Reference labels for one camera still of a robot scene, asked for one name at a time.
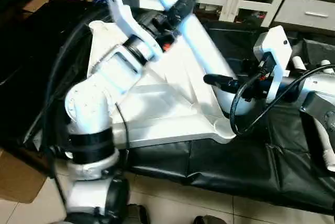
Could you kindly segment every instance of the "drawer handle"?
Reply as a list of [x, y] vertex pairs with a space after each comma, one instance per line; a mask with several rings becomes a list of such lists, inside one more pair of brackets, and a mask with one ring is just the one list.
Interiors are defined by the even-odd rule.
[[315, 12], [310, 12], [310, 11], [306, 11], [305, 15], [307, 15], [307, 16], [317, 16], [317, 17], [322, 17], [322, 18], [328, 18], [328, 15], [326, 15], [326, 14], [320, 14], [320, 13], [315, 13]]

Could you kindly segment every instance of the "black cable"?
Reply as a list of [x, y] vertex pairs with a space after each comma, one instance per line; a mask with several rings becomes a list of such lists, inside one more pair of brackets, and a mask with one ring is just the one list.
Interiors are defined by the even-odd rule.
[[130, 140], [129, 140], [129, 129], [128, 129], [128, 125], [127, 125], [127, 122], [126, 122], [126, 120], [125, 120], [125, 118], [124, 118], [124, 116], [123, 116], [123, 114], [122, 114], [122, 112], [121, 112], [121, 109], [120, 109], [120, 107], [119, 107], [119, 105], [118, 104], [115, 104], [115, 106], [116, 106], [116, 109], [119, 111], [119, 113], [120, 113], [120, 116], [121, 116], [121, 118], [122, 118], [122, 121], [123, 121], [123, 123], [124, 123], [124, 125], [125, 125], [125, 131], [126, 131], [126, 156], [125, 156], [125, 161], [124, 161], [124, 165], [123, 165], [123, 168], [122, 168], [122, 172], [124, 172], [125, 170], [126, 170], [126, 168], [127, 168], [127, 163], [128, 163], [128, 155], [129, 155], [129, 149], [130, 149]]
[[106, 9], [102, 6], [102, 8], [88, 14], [71, 31], [70, 35], [66, 39], [63, 46], [60, 47], [57, 58], [54, 62], [53, 68], [52, 68], [51, 73], [49, 75], [49, 81], [48, 81], [48, 85], [47, 85], [47, 88], [46, 88], [46, 94], [45, 94], [45, 98], [44, 98], [44, 112], [43, 112], [43, 116], [42, 116], [42, 133], [43, 134], [42, 134], [41, 147], [42, 147], [43, 151], [45, 152], [47, 160], [48, 160], [48, 164], [49, 164], [49, 168], [50, 168], [49, 176], [50, 176], [50, 178], [55, 179], [56, 186], [57, 186], [58, 192], [59, 192], [59, 194], [62, 198], [64, 207], [66, 206], [65, 195], [64, 195], [62, 187], [61, 187], [61, 185], [60, 185], [60, 183], [57, 179], [56, 173], [55, 173], [53, 153], [48, 146], [49, 126], [47, 124], [47, 120], [48, 120], [49, 107], [51, 105], [50, 97], [51, 97], [51, 93], [52, 93], [52, 90], [53, 90], [53, 87], [54, 87], [54, 82], [55, 82], [55, 78], [56, 78], [58, 69], [60, 68], [61, 63], [63, 62], [63, 60], [66, 56], [67, 50], [69, 49], [70, 45], [73, 43], [73, 40], [75, 39], [77, 34], [81, 31], [81, 29], [84, 26], [86, 26], [86, 24], [90, 20], [92, 20], [94, 17], [96, 17], [97, 15], [99, 15], [100, 13], [105, 12], [105, 11], [106, 11]]
[[326, 69], [332, 69], [335, 68], [335, 64], [327, 64], [327, 65], [323, 65], [320, 66], [314, 70], [310, 70], [310, 71], [306, 71], [303, 75], [301, 75], [299, 78], [297, 78], [295, 81], [291, 82], [278, 96], [276, 96], [276, 98], [267, 106], [267, 108], [258, 116], [256, 117], [256, 119], [246, 128], [242, 129], [242, 130], [238, 130], [236, 124], [235, 124], [235, 111], [236, 111], [236, 107], [237, 107], [237, 103], [239, 102], [239, 99], [241, 97], [239, 90], [242, 89], [242, 87], [244, 87], [244, 85], [242, 85], [239, 90], [237, 91], [234, 99], [233, 99], [233, 103], [232, 103], [232, 107], [230, 108], [230, 126], [231, 129], [233, 130], [233, 132], [240, 136], [245, 134], [247, 131], [249, 131], [267, 112], [269, 112], [269, 110], [275, 106], [276, 103], [278, 103], [278, 101], [294, 86], [296, 86], [298, 83], [300, 83], [302, 80], [314, 75], [315, 73], [322, 71], [322, 70], [326, 70]]
[[236, 124], [235, 124], [235, 112], [237, 109], [237, 105], [240, 101], [240, 98], [242, 97], [243, 92], [249, 87], [251, 86], [256, 80], [258, 80], [260, 77], [262, 77], [264, 75], [264, 73], [262, 72], [258, 72], [255, 75], [253, 75], [248, 81], [246, 81], [236, 92], [234, 99], [232, 100], [231, 103], [231, 107], [230, 107], [230, 114], [229, 114], [229, 121], [230, 121], [230, 126], [232, 131], [236, 134], [236, 135], [242, 135], [243, 133], [241, 133]]

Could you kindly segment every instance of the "white bracket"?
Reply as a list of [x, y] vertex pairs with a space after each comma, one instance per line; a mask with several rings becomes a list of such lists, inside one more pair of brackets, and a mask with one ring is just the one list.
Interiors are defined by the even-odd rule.
[[279, 85], [285, 75], [287, 64], [291, 58], [292, 48], [288, 42], [282, 26], [269, 29], [258, 38], [254, 48], [254, 54], [261, 61], [264, 53], [271, 52], [276, 66], [273, 69], [273, 81], [266, 97], [266, 103], [270, 103], [276, 97]]

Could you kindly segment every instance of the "robotic arm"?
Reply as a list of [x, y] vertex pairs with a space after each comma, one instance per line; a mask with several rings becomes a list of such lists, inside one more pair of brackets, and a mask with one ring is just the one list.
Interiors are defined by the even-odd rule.
[[[299, 79], [304, 76], [301, 73], [298, 77], [285, 77], [292, 50], [282, 27], [270, 29], [256, 43], [254, 52], [259, 60], [256, 72], [259, 73], [254, 83], [245, 85], [237, 80], [192, 14], [195, 0], [160, 2], [164, 13], [150, 12], [136, 21], [122, 0], [108, 0], [113, 19], [128, 40], [108, 51], [93, 66], [87, 79], [72, 87], [66, 96], [65, 108], [71, 118], [68, 131], [73, 147], [73, 159], [68, 167], [74, 184], [66, 203], [69, 213], [66, 221], [70, 223], [76, 223], [76, 218], [83, 215], [89, 216], [86, 220], [102, 218], [114, 222], [124, 217], [129, 186], [116, 169], [119, 152], [113, 142], [110, 115], [114, 105], [140, 80], [144, 65], [163, 57], [164, 46], [174, 39], [171, 31], [178, 30], [190, 46], [207, 74], [204, 81], [213, 85], [223, 111], [231, 115], [246, 114], [255, 98], [266, 98], [270, 109], [281, 98], [278, 99], [279, 96], [290, 91], [291, 102], [314, 116], [328, 135], [335, 137], [335, 93], [331, 88], [335, 76], [333, 73], [305, 75], [301, 79], [304, 83]], [[239, 102], [238, 96], [244, 99]]]

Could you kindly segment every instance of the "tiled floor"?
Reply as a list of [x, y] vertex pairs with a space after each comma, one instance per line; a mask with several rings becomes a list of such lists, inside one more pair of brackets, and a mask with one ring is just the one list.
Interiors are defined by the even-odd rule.
[[[63, 163], [57, 168], [63, 187], [69, 188]], [[152, 224], [190, 224], [198, 215], [214, 215], [227, 224], [333, 224], [330, 216], [276, 207], [166, 180], [127, 174], [130, 202], [147, 207]], [[65, 212], [52, 180], [47, 180], [31, 204], [0, 200], [0, 224], [47, 224], [64, 218]]]

